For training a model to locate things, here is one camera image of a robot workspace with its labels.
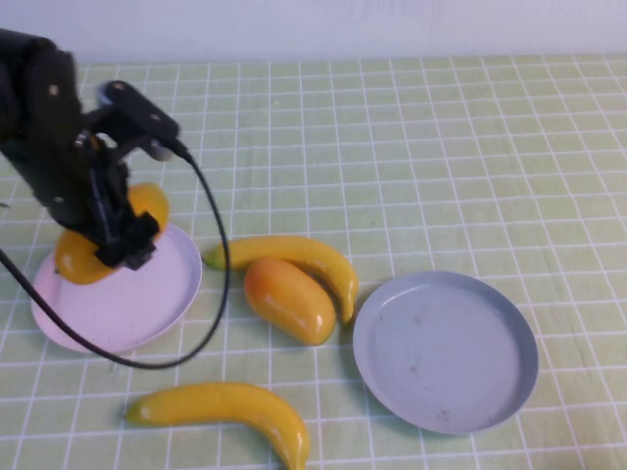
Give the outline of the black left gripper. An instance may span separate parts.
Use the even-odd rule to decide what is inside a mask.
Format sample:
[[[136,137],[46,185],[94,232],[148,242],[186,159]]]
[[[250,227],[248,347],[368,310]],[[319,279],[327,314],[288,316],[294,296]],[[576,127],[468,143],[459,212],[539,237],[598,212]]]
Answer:
[[[97,246],[105,266],[137,270],[151,258],[161,224],[133,212],[128,166],[93,133],[63,142],[39,133],[14,138],[4,156],[55,221]]]

